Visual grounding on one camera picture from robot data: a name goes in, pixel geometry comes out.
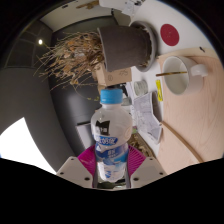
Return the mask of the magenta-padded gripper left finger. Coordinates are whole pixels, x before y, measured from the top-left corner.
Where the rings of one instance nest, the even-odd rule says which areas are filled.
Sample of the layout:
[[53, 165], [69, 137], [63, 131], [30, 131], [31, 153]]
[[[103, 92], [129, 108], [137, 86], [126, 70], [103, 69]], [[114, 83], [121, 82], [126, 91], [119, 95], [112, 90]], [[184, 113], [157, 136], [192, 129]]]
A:
[[70, 156], [56, 175], [84, 188], [96, 188], [98, 174], [95, 146], [90, 146], [78, 157]]

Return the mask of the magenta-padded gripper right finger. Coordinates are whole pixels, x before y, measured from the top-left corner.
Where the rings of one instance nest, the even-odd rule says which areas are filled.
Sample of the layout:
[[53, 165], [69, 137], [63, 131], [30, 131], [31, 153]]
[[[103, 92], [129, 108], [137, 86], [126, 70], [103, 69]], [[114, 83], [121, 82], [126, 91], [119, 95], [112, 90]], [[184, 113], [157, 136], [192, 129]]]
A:
[[127, 188], [140, 188], [166, 176], [166, 172], [154, 157], [145, 157], [130, 146], [127, 157], [125, 181]]

